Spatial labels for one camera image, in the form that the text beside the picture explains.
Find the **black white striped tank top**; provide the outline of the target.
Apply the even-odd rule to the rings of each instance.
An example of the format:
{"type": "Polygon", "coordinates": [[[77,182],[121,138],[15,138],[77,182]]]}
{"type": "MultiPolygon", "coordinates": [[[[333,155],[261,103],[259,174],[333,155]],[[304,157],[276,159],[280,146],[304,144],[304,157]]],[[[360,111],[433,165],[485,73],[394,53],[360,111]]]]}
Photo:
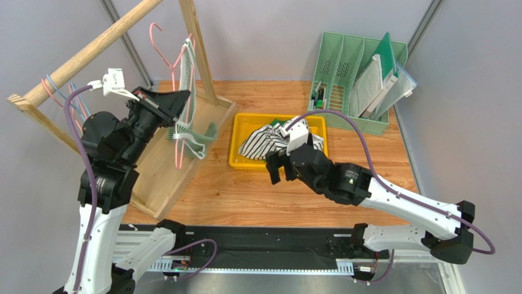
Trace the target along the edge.
{"type": "MultiPolygon", "coordinates": [[[[290,130],[290,128],[296,124],[297,121],[301,119],[298,119],[298,117],[294,117],[290,120],[291,125],[289,125],[286,130],[290,130]]],[[[239,154],[246,157],[247,159],[252,160],[263,160],[264,150],[266,147],[266,134],[267,129],[269,128],[269,124],[264,125],[263,127],[257,129],[254,131],[248,138],[241,144],[239,154]]],[[[309,137],[308,137],[308,143],[307,145],[312,146],[314,149],[322,151],[323,150],[323,143],[324,139],[319,137],[318,135],[314,135],[310,133],[309,131],[309,137]]]]}

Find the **green white striped tank top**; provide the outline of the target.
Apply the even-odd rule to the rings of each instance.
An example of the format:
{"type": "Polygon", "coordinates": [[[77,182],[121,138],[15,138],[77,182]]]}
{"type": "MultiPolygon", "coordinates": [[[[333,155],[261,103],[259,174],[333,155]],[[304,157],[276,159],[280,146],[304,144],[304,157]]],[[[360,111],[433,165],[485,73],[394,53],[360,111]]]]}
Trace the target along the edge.
{"type": "MultiPolygon", "coordinates": [[[[194,118],[195,111],[197,109],[197,101],[196,101],[196,93],[197,90],[195,88],[195,68],[196,68],[196,58],[195,58],[195,45],[194,49],[190,48],[190,58],[186,55],[183,56],[184,61],[184,70],[186,74],[189,75],[191,70],[189,69],[188,62],[189,59],[194,60],[194,75],[192,82],[192,89],[189,90],[191,92],[191,96],[187,101],[185,108],[178,120],[175,124],[177,125],[177,134],[175,135],[180,139],[180,144],[182,139],[185,139],[184,143],[184,156],[192,156],[198,159],[204,159],[207,155],[209,145],[217,140],[218,137],[218,127],[215,122],[211,122],[208,125],[208,128],[205,133],[201,134],[194,130],[194,118]]],[[[188,90],[187,86],[182,86],[180,90],[188,90]]],[[[172,134],[171,127],[168,129],[168,133],[172,134]]],[[[174,141],[172,139],[167,138],[168,141],[172,142],[174,145],[174,141]]]]}

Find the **pink wire hanger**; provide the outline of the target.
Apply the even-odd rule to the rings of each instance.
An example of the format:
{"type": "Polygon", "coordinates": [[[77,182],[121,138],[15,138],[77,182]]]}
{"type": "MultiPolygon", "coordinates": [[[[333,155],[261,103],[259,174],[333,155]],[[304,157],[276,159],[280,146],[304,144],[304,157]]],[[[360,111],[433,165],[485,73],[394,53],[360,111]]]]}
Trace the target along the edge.
{"type": "MultiPolygon", "coordinates": [[[[54,103],[56,103],[63,110],[66,99],[63,99],[58,93],[55,92],[55,90],[51,87],[51,84],[49,83],[49,81],[46,78],[41,79],[40,83],[42,84],[45,92],[49,95],[49,97],[52,99],[52,101],[54,103]]],[[[80,118],[82,122],[85,122],[85,121],[81,118],[80,112],[73,108],[73,106],[74,106],[73,100],[71,101],[70,106],[69,106],[70,114],[73,117],[73,120],[74,120],[74,123],[76,124],[77,129],[80,132],[83,132],[81,129],[83,124],[78,120],[78,118],[80,118]]]]}
{"type": "MultiPolygon", "coordinates": [[[[171,72],[171,78],[172,78],[172,91],[180,90],[182,86],[187,86],[188,90],[192,89],[192,82],[193,82],[193,75],[194,75],[194,60],[190,60],[188,62],[189,69],[191,70],[190,74],[187,75],[186,71],[184,70],[184,61],[183,56],[186,55],[188,58],[190,58],[190,48],[192,50],[194,49],[194,35],[193,33],[190,33],[187,37],[187,39],[184,42],[184,45],[181,47],[180,54],[178,55],[176,61],[172,64],[168,61],[168,59],[161,53],[161,51],[156,46],[156,43],[154,41],[154,34],[153,29],[157,28],[160,31],[163,31],[163,29],[157,24],[157,23],[151,23],[149,26],[149,37],[151,44],[155,51],[159,54],[163,62],[168,66],[170,72],[171,72]],[[179,87],[176,88],[176,74],[175,70],[177,65],[180,64],[180,80],[179,80],[179,87]]],[[[176,137],[177,134],[177,125],[175,127],[171,128],[172,134],[168,133],[167,138],[172,139],[175,143],[175,167],[180,170],[183,167],[183,158],[184,158],[184,143],[185,139],[182,139],[180,144],[180,139],[176,137]]]]}

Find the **blue wire hanger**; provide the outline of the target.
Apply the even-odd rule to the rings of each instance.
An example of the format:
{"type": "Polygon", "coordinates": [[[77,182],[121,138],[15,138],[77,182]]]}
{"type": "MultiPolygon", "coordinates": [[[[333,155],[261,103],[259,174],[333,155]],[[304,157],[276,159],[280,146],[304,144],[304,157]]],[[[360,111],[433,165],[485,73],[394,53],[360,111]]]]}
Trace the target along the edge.
{"type": "MultiPolygon", "coordinates": [[[[51,80],[49,75],[45,76],[46,79],[51,84],[51,87],[55,90],[56,93],[58,93],[63,99],[66,99],[65,95],[59,90],[59,88],[54,84],[54,82],[51,80]]],[[[89,108],[87,107],[85,100],[81,95],[78,95],[73,100],[74,106],[73,108],[80,112],[81,118],[85,121],[90,115],[89,108]]]]}

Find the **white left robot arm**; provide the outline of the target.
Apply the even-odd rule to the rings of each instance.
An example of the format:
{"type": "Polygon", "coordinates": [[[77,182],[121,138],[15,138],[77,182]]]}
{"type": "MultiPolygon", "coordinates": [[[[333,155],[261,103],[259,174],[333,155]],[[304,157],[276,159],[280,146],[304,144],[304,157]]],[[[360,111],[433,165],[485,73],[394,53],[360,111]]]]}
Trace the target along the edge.
{"type": "Polygon", "coordinates": [[[139,176],[137,162],[158,129],[177,123],[190,95],[188,90],[135,88],[126,118],[100,111],[84,122],[82,134],[74,135],[86,167],[78,192],[80,232],[70,276],[59,293],[133,293],[161,256],[187,249],[185,225],[164,219],[135,249],[113,260],[139,176]]]}

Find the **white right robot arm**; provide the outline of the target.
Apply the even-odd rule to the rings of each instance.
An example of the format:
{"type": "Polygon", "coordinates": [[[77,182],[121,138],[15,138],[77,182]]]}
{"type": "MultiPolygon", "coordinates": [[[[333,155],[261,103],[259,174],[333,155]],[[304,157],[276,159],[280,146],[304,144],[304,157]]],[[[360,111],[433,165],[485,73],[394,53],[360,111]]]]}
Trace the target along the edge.
{"type": "Polygon", "coordinates": [[[397,216],[407,225],[356,224],[350,246],[356,251],[390,249],[426,251],[444,262],[465,264],[472,254],[474,235],[470,224],[475,205],[468,201],[444,203],[398,187],[371,170],[352,163],[334,163],[322,151],[303,144],[288,153],[269,152],[266,167],[271,182],[298,179],[311,190],[342,205],[362,206],[397,216]]]}

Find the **yellow plastic tray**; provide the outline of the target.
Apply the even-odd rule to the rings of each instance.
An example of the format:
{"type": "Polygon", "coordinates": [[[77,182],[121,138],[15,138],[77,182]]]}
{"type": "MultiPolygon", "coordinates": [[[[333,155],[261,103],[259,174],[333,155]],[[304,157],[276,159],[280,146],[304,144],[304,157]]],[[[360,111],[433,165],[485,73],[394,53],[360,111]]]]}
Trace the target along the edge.
{"type": "MultiPolygon", "coordinates": [[[[287,121],[294,115],[276,115],[268,113],[238,113],[235,115],[232,130],[232,139],[229,148],[229,165],[236,170],[265,171],[263,160],[252,160],[239,154],[241,144],[257,129],[270,124],[277,119],[287,121]]],[[[327,127],[325,118],[308,116],[306,118],[309,131],[324,139],[323,151],[328,155],[327,127]]]]}

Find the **white pen in organizer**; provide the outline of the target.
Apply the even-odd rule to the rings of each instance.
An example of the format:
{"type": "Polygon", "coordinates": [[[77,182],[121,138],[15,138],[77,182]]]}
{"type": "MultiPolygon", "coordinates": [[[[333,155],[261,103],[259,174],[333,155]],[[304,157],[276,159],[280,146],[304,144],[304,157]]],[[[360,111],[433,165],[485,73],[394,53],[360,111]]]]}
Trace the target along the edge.
{"type": "Polygon", "coordinates": [[[312,100],[312,108],[315,109],[316,107],[316,100],[317,100],[317,95],[319,93],[319,90],[322,86],[322,80],[319,80],[319,82],[317,83],[317,85],[314,87],[313,91],[312,91],[312,94],[311,94],[311,100],[312,100]]]}

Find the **white mesh document pouch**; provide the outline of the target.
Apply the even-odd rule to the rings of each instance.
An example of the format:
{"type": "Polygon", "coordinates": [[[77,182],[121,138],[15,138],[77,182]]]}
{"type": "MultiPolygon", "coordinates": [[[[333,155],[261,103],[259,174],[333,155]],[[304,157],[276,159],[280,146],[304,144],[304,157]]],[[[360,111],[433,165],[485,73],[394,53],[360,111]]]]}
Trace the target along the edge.
{"type": "Polygon", "coordinates": [[[352,88],[349,98],[349,116],[361,116],[382,89],[381,57],[379,54],[375,54],[352,88]]]}

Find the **green cover book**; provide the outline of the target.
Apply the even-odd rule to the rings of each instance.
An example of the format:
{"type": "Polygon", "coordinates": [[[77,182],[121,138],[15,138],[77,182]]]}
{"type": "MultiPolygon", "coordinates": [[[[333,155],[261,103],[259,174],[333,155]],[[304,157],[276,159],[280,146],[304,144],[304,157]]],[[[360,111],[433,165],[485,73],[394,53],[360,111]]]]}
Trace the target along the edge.
{"type": "Polygon", "coordinates": [[[392,39],[389,32],[386,32],[386,34],[383,36],[380,43],[374,50],[372,56],[375,54],[379,54],[381,57],[383,89],[380,92],[380,94],[372,101],[369,107],[364,111],[364,113],[361,116],[359,116],[363,118],[369,118],[370,114],[382,102],[382,100],[387,95],[391,87],[398,80],[398,70],[395,63],[392,39]]]}

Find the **clear mesh zip pouch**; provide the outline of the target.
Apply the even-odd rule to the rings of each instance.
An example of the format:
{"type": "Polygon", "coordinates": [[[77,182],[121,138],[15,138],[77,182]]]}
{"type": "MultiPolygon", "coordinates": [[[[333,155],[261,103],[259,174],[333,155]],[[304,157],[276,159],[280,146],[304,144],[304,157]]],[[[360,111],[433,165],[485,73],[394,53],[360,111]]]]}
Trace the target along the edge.
{"type": "Polygon", "coordinates": [[[391,87],[382,102],[370,114],[369,119],[376,120],[377,118],[380,118],[399,100],[404,97],[409,97],[418,85],[418,83],[410,76],[410,74],[404,69],[398,60],[396,60],[395,63],[398,70],[398,80],[391,87]]]}

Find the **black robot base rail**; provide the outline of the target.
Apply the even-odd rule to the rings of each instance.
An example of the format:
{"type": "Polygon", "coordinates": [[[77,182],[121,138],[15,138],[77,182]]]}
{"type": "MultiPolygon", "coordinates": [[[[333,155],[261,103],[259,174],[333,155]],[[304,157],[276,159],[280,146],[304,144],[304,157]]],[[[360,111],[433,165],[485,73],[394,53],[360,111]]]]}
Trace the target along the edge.
{"type": "Polygon", "coordinates": [[[208,262],[208,273],[351,275],[355,261],[389,260],[388,250],[357,248],[351,236],[350,228],[188,226],[181,244],[205,243],[159,257],[149,270],[192,273],[208,262]]]}

